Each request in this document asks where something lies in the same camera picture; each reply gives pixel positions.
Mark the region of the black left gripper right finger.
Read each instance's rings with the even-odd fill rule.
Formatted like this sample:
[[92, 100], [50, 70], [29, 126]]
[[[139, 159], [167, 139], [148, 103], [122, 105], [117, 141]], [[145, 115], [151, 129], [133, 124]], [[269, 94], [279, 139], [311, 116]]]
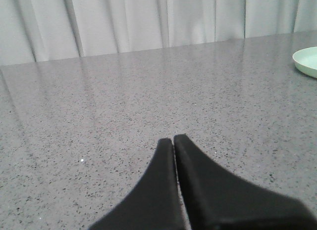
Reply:
[[181, 192], [194, 230], [315, 230], [298, 199], [252, 184], [205, 155], [185, 134], [174, 137]]

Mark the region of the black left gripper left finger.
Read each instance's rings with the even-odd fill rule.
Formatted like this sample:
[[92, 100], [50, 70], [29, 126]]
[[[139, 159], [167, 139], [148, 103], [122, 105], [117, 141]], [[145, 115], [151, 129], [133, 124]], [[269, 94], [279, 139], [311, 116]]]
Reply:
[[158, 141], [153, 158], [132, 191], [92, 230], [183, 230], [172, 141]]

